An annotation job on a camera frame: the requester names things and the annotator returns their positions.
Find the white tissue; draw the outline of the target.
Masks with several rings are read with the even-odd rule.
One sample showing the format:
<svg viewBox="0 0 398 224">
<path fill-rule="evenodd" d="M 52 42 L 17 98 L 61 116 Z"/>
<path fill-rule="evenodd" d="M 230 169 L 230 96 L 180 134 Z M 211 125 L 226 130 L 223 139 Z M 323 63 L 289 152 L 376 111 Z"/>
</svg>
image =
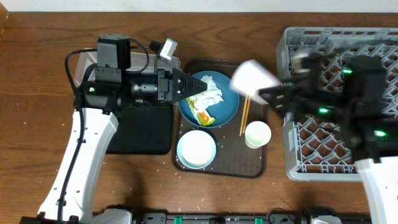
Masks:
<svg viewBox="0 0 398 224">
<path fill-rule="evenodd" d="M 201 78 L 201 81 L 207 84 L 207 90 L 190 97 L 190 100 L 193 101 L 194 107 L 199 112 L 203 112 L 209 106 L 224 101 L 222 91 L 216 86 L 216 83 L 211 76 L 205 75 Z"/>
</svg>

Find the yellow green snack wrapper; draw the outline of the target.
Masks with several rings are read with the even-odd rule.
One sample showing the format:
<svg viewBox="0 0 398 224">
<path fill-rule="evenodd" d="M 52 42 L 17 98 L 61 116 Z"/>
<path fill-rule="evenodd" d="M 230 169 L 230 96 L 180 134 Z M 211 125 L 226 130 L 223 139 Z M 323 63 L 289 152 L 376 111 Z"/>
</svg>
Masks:
<svg viewBox="0 0 398 224">
<path fill-rule="evenodd" d="M 190 111 L 192 112 L 193 117 L 196 119 L 196 121 L 200 126 L 206 127 L 213 124 L 216 121 L 216 119 L 212 117 L 207 112 L 206 109 L 200 111 L 199 109 L 196 108 L 195 103 L 198 100 L 191 100 L 190 98 L 186 98 L 186 100 L 188 102 L 188 106 L 190 108 Z"/>
</svg>

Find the dark blue plate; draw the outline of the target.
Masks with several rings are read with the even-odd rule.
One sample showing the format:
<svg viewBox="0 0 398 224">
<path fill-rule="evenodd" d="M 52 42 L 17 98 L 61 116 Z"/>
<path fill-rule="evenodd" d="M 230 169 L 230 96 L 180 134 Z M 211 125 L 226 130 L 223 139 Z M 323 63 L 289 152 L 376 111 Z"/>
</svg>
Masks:
<svg viewBox="0 0 398 224">
<path fill-rule="evenodd" d="M 223 73 L 215 71 L 202 71 L 194 73 L 192 77 L 200 80 L 205 75 L 212 77 L 216 86 L 221 90 L 222 97 L 224 99 L 224 101 L 212 105 L 206 109 L 210 116 L 215 118 L 215 122 L 209 126 L 205 126 L 205 128 L 215 128 L 226 124 L 235 116 L 239 108 L 240 96 L 238 93 L 230 89 L 229 84 L 231 79 Z"/>
</svg>

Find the wooden chopstick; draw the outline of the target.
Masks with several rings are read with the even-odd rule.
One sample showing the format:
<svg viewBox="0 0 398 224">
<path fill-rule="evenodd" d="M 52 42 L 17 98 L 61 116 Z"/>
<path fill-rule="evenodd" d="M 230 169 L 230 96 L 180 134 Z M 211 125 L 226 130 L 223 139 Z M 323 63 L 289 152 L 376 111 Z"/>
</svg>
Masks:
<svg viewBox="0 0 398 224">
<path fill-rule="evenodd" d="M 248 114 L 249 114 L 250 105 L 251 105 L 251 99 L 249 97 L 248 105 L 247 105 L 247 108 L 246 108 L 247 110 L 246 110 L 246 117 L 245 117 L 244 126 L 243 126 L 243 133 L 245 133 L 245 130 L 246 130 L 246 124 L 247 124 L 247 120 L 248 120 Z"/>
<path fill-rule="evenodd" d="M 245 117 L 246 117 L 246 110 L 247 110 L 246 108 L 247 108 L 247 105 L 248 105 L 248 101 L 249 101 L 249 97 L 246 95 L 245 96 L 245 101 L 244 101 L 242 118 L 241 118 L 241 126 L 240 126 L 240 129 L 239 129 L 239 136 L 241 136 L 242 133 L 243 133 L 243 126 L 244 126 L 244 121 L 245 121 Z"/>
</svg>

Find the white cup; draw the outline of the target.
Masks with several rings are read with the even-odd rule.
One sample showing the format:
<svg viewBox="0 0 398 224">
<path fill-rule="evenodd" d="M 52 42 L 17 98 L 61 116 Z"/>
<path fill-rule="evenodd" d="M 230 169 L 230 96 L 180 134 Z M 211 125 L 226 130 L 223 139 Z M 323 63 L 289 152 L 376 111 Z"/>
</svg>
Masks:
<svg viewBox="0 0 398 224">
<path fill-rule="evenodd" d="M 280 85 L 280 80 L 258 61 L 247 60 L 234 71 L 229 86 L 239 94 L 256 96 L 260 89 Z"/>
</svg>

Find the pale pink cup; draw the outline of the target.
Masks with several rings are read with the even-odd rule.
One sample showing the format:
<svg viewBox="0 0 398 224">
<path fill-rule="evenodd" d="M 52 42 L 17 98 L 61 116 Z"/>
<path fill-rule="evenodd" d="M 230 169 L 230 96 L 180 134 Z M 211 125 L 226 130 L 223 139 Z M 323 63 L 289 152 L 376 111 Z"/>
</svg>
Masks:
<svg viewBox="0 0 398 224">
<path fill-rule="evenodd" d="M 262 121 L 253 121 L 246 127 L 244 137 L 247 147 L 257 149 L 271 140 L 271 129 Z"/>
</svg>

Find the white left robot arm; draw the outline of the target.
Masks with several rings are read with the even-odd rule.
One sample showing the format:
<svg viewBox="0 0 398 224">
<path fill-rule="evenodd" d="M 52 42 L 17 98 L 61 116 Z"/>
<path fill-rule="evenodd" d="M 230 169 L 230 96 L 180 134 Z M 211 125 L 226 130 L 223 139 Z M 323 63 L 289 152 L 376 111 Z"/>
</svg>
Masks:
<svg viewBox="0 0 398 224">
<path fill-rule="evenodd" d="M 96 184 L 106 150 L 119 125 L 118 111 L 126 104 L 176 103 L 207 89 L 207 84 L 179 68 L 166 72 L 155 67 L 155 81 L 136 82 L 144 69 L 131 70 L 131 50 L 156 53 L 156 60 L 169 62 L 177 42 L 153 41 L 146 47 L 127 35 L 105 34 L 98 38 L 96 63 L 90 65 L 73 90 L 73 124 L 69 142 L 52 189 L 36 217 L 22 217 L 21 223 L 133 223 L 128 208 L 107 208 L 93 215 Z"/>
</svg>

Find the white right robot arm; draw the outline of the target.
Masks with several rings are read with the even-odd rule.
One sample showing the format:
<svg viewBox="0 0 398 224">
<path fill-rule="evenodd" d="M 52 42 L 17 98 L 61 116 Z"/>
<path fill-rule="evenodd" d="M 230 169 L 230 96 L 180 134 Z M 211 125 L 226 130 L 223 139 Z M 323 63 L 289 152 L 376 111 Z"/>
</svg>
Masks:
<svg viewBox="0 0 398 224">
<path fill-rule="evenodd" d="M 340 127 L 363 182 L 373 223 L 397 223 L 397 120 L 382 113 L 386 69 L 373 57 L 350 58 L 342 69 L 343 91 L 321 90 L 321 54 L 292 58 L 296 76 L 257 90 L 281 115 L 294 121 L 316 116 Z"/>
</svg>

